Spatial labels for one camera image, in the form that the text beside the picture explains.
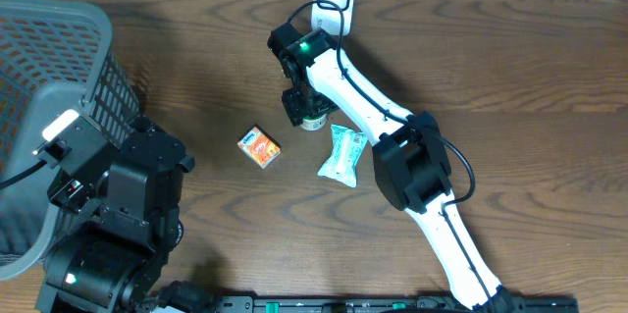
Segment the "orange tissue box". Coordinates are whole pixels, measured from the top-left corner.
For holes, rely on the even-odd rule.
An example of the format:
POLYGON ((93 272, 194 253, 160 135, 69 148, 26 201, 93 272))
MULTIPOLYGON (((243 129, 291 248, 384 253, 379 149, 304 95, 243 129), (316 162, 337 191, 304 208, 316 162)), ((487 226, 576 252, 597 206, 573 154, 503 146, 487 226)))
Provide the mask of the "orange tissue box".
POLYGON ((249 130, 237 146, 261 169, 265 169, 281 154, 281 147, 258 127, 249 130))

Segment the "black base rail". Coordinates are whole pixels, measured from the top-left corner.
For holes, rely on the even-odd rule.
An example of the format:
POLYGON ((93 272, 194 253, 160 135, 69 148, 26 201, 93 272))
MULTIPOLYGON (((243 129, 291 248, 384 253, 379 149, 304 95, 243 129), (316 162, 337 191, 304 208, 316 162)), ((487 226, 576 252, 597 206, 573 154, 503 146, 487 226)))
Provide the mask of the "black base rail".
MULTIPOLYGON (((216 313, 376 313, 388 311, 469 312, 469 309, 447 296, 416 298, 253 298, 250 296, 219 297, 209 312, 216 313)), ((506 312, 517 313, 579 313, 573 298, 513 297, 506 312)))

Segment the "grey plastic basket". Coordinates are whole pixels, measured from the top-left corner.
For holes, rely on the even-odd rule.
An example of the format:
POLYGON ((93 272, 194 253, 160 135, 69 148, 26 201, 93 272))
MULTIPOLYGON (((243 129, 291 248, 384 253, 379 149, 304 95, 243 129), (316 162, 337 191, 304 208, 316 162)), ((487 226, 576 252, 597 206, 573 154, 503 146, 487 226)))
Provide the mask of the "grey plastic basket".
MULTIPOLYGON (((138 99, 112 50, 98 7, 61 0, 1 0, 1 178, 37 163, 44 129, 69 109, 120 145, 138 99)), ((59 170, 45 166, 1 192, 1 278, 38 264, 75 221, 48 200, 59 170)))

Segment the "teal snack pack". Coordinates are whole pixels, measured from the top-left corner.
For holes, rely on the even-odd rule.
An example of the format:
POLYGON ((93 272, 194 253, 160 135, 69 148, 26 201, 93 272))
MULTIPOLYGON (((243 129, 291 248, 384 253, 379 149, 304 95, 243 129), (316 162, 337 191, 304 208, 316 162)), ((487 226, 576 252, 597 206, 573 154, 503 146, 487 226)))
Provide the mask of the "teal snack pack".
POLYGON ((319 177, 329 178, 349 187, 357 187, 356 165, 368 142, 361 131, 331 125, 333 150, 318 171, 319 177))

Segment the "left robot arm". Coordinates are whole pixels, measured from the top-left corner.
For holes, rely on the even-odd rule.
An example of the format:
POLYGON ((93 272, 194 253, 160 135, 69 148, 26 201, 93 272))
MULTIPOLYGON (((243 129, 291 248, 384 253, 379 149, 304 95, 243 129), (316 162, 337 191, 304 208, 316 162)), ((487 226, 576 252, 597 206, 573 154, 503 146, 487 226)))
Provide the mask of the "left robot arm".
POLYGON ((121 144, 82 116, 45 133, 39 157, 60 169, 49 202, 77 221, 46 255, 36 309, 149 310, 145 297, 183 237, 179 203, 193 156, 145 117, 121 144))

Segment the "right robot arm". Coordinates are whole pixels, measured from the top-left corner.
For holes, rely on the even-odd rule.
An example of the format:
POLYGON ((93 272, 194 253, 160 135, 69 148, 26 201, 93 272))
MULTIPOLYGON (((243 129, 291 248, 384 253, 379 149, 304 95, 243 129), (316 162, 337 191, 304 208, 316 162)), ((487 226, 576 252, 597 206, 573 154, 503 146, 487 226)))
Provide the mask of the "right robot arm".
POLYGON ((472 311, 507 312, 511 298, 484 262, 457 209, 448 153, 434 117, 392 102, 348 60, 323 29, 301 34, 290 23, 271 31, 268 48, 291 88, 282 102, 295 126, 343 111, 372 145, 376 184, 392 207, 408 214, 436 253, 454 299, 472 311))

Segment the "green lid jar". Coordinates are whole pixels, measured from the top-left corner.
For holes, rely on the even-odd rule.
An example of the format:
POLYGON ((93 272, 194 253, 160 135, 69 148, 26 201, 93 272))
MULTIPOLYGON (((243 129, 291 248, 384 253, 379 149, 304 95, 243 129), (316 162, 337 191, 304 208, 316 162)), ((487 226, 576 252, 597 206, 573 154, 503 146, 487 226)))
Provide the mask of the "green lid jar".
POLYGON ((300 127, 307 131, 315 131, 321 129, 327 122, 327 115, 324 114, 317 118, 304 118, 300 127))

